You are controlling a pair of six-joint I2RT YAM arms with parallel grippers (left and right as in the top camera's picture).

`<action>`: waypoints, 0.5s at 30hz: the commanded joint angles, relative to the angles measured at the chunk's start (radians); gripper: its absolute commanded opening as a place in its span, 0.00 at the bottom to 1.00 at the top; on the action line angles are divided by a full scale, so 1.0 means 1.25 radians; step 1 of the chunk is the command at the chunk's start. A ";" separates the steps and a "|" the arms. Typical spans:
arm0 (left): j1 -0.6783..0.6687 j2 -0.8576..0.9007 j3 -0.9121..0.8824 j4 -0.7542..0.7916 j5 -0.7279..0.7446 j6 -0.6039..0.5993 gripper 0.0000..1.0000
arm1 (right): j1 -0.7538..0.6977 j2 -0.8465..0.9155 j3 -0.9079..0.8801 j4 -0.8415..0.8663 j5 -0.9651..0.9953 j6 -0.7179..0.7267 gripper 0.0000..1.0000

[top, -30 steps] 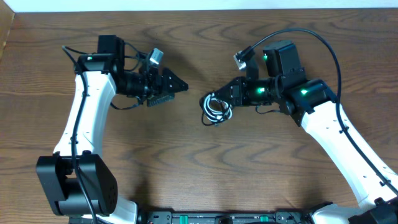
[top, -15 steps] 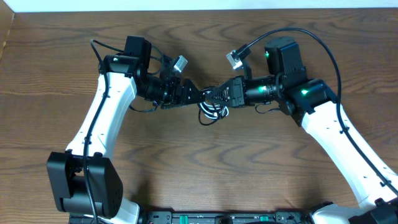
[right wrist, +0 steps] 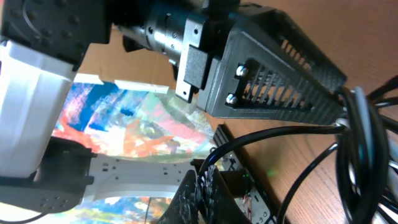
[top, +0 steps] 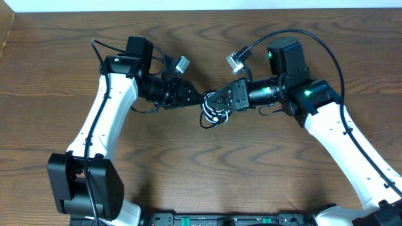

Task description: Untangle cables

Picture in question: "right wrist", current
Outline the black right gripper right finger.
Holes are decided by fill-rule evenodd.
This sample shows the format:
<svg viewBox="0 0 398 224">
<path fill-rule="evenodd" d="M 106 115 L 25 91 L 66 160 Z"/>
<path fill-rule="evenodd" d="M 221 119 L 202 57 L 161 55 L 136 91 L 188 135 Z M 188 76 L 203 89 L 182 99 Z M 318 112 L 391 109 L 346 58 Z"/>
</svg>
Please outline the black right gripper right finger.
<svg viewBox="0 0 398 224">
<path fill-rule="evenodd" d="M 220 171 L 210 166 L 201 184 L 203 206 L 201 208 L 207 224 L 247 224 L 249 219 L 236 204 Z"/>
</svg>

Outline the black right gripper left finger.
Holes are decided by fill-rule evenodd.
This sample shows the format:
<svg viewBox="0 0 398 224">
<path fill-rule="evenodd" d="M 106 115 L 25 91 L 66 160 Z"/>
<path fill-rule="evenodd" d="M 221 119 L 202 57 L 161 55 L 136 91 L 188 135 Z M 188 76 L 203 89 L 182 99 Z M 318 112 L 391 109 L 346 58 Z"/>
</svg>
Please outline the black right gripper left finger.
<svg viewBox="0 0 398 224">
<path fill-rule="evenodd" d="M 198 224 L 200 200 L 201 188 L 197 183 L 197 175 L 194 170 L 189 170 L 158 224 Z"/>
</svg>

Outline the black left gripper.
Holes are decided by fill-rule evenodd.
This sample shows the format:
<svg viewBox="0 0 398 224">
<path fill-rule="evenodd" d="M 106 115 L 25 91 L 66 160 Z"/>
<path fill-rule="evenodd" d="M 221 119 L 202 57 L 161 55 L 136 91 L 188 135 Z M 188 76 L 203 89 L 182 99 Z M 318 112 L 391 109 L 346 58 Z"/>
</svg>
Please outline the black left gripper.
<svg viewBox="0 0 398 224">
<path fill-rule="evenodd" d="M 115 1 L 114 23 L 127 52 L 147 49 L 169 58 L 176 95 L 191 102 L 206 85 L 211 52 L 239 1 Z"/>
</svg>

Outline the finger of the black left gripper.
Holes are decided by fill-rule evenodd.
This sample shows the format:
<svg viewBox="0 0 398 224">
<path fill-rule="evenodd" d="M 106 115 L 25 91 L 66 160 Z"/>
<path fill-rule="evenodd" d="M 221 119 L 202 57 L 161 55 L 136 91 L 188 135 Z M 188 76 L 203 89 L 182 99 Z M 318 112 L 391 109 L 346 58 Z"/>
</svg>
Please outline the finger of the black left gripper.
<svg viewBox="0 0 398 224">
<path fill-rule="evenodd" d="M 269 6 L 241 6 L 239 10 L 264 29 L 289 57 L 325 88 L 335 91 L 346 83 L 343 72 L 284 11 Z"/>
<path fill-rule="evenodd" d="M 328 125 L 343 112 L 335 91 L 346 77 L 287 53 L 263 31 L 233 30 L 222 56 L 210 58 L 197 106 L 216 118 Z"/>
</svg>

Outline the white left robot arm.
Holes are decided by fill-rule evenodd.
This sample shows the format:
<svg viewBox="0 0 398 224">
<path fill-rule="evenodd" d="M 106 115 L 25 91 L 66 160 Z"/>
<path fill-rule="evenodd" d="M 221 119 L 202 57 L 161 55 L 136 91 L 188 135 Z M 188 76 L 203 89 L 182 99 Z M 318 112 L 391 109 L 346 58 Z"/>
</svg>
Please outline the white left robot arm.
<svg viewBox="0 0 398 224">
<path fill-rule="evenodd" d="M 329 125 L 345 75 L 284 12 L 239 1 L 4 3 L 1 25 L 1 202 L 61 213 L 82 200 L 173 197 L 190 164 L 95 154 L 52 131 L 91 44 L 111 26 L 127 52 L 171 60 L 176 94 L 216 118 Z"/>
</svg>

